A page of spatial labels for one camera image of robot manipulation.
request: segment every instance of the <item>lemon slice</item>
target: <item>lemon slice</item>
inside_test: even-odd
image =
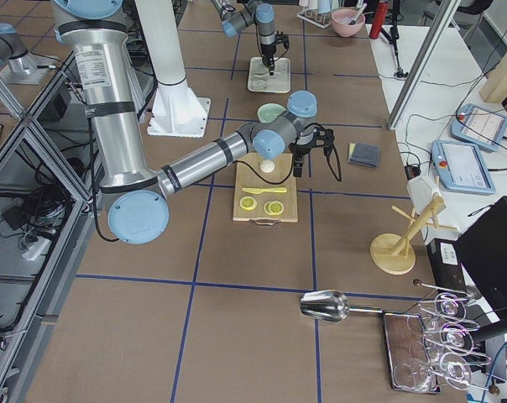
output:
[[[284,203],[281,201],[267,201],[263,205],[263,210],[270,216],[279,216],[282,212],[284,212]]]
[[[251,196],[245,196],[242,199],[240,199],[240,202],[238,204],[243,210],[250,211],[253,210],[255,207],[257,207],[257,200],[255,200]]]

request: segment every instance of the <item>warning label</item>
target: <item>warning label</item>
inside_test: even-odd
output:
[[[103,50],[81,52],[75,57],[84,90],[112,85]]]

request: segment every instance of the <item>black tripod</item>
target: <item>black tripod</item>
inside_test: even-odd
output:
[[[397,78],[408,77],[408,72],[404,72],[399,62],[399,49],[397,48],[397,40],[399,39],[399,30],[397,29],[397,18],[400,15],[401,0],[394,0],[391,9],[391,28],[389,34],[384,28],[382,28],[382,35],[388,40],[389,44],[394,46],[395,60],[397,61],[397,71],[394,76]]]

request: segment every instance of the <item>cutting board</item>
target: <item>cutting board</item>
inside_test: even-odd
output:
[[[263,157],[257,153],[246,154],[240,159],[258,172],[267,181],[277,182],[284,179],[289,173],[292,154],[281,154],[274,160],[276,165],[274,171],[269,174],[261,172],[259,164]],[[246,193],[243,187],[286,187],[286,193],[264,192],[258,195]],[[251,196],[257,201],[253,210],[244,210],[240,207],[239,201],[244,196]],[[266,202],[279,201],[284,205],[284,212],[279,216],[270,216],[264,212],[263,205]],[[237,164],[237,177],[235,178],[235,197],[233,200],[233,221],[253,221],[257,223],[270,224],[272,222],[298,222],[298,208],[296,205],[296,178],[291,175],[281,185],[269,185],[259,179],[246,165]]]

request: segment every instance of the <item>bowl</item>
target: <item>bowl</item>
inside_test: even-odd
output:
[[[332,12],[332,27],[336,34],[347,38],[357,34],[365,24],[365,16],[362,14],[358,17],[358,20],[354,25],[345,24],[352,16],[356,14],[356,10],[351,8],[340,8]]]
[[[265,103],[257,110],[257,117],[261,123],[270,123],[284,110],[285,108],[277,103]]]

